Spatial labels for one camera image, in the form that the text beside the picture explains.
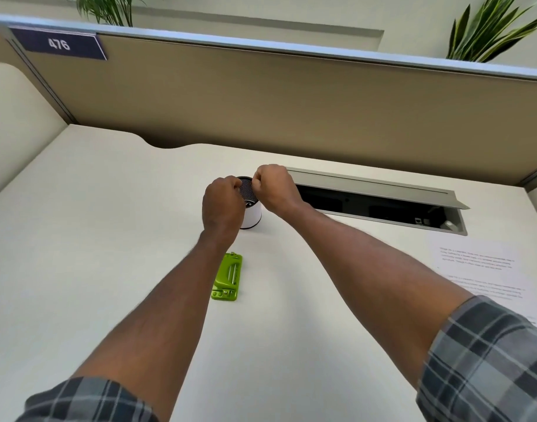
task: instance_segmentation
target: rolled-up sleeve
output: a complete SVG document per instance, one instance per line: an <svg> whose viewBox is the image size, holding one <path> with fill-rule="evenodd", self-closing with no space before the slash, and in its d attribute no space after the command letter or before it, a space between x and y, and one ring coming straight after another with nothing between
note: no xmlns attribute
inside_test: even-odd
<svg viewBox="0 0 537 422"><path fill-rule="evenodd" d="M537 328L471 298L434 339L417 390L429 422L537 421Z"/></svg>
<svg viewBox="0 0 537 422"><path fill-rule="evenodd" d="M119 383L76 377L26 400L16 422L158 422L150 406Z"/></svg>

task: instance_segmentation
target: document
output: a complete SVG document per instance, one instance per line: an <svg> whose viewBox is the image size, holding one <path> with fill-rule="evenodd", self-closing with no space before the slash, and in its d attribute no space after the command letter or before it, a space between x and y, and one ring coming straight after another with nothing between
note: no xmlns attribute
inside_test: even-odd
<svg viewBox="0 0 537 422"><path fill-rule="evenodd" d="M476 295L524 315L537 326L537 297L510 244L432 232L433 267L443 277Z"/></svg>

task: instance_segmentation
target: fist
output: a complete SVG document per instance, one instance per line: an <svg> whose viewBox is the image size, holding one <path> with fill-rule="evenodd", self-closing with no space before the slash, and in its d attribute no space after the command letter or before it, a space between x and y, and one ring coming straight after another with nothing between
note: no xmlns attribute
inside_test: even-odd
<svg viewBox="0 0 537 422"><path fill-rule="evenodd" d="M227 247L235 241L245 215L245 200L239 194L240 186L241 179L235 176L217 178L208 185L202 199L204 232Z"/></svg>
<svg viewBox="0 0 537 422"><path fill-rule="evenodd" d="M260 166L253 177L252 187L260 202L285 220L288 214L304 205L298 187L284 166Z"/></svg>

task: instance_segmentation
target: number sign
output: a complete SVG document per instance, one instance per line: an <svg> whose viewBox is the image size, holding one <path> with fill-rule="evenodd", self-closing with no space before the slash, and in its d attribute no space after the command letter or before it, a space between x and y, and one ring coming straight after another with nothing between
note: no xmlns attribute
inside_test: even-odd
<svg viewBox="0 0 537 422"><path fill-rule="evenodd" d="M12 34L29 52L106 61L104 50L96 34L44 30L27 27L10 27Z"/></svg>

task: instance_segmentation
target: white desk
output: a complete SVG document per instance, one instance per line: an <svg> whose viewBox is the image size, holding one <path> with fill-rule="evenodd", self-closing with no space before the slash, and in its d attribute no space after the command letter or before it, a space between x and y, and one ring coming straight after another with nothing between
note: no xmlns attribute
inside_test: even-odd
<svg viewBox="0 0 537 422"><path fill-rule="evenodd" d="M512 242L537 282L537 215L521 188L69 126L0 194L0 421L66 379L193 246L216 177L260 164L456 191L471 237ZM430 264L427 234L336 217ZM415 392L302 239L265 211L231 247L236 302L210 301L177 421L422 421Z"/></svg>

